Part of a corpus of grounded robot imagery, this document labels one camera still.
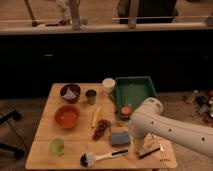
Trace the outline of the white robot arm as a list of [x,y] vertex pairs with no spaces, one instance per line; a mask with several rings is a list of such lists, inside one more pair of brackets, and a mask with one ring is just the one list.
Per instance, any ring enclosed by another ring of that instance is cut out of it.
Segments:
[[152,97],[133,111],[128,130],[136,141],[135,148],[151,133],[213,158],[213,128],[169,119],[162,112],[162,103]]

